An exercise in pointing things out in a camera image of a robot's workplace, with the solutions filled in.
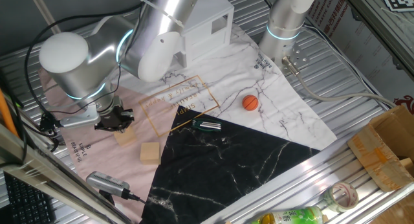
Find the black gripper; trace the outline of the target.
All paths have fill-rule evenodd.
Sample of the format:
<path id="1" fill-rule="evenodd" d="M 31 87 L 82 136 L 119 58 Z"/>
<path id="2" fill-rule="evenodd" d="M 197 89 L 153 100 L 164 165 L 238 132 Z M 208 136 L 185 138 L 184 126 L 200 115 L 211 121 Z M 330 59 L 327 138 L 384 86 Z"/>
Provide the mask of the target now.
<path id="1" fill-rule="evenodd" d="M 133 109 L 123 108 L 121 100 L 114 100 L 111 107 L 99 112 L 100 121 L 94 125 L 95 130 L 123 132 L 135 120 Z"/>

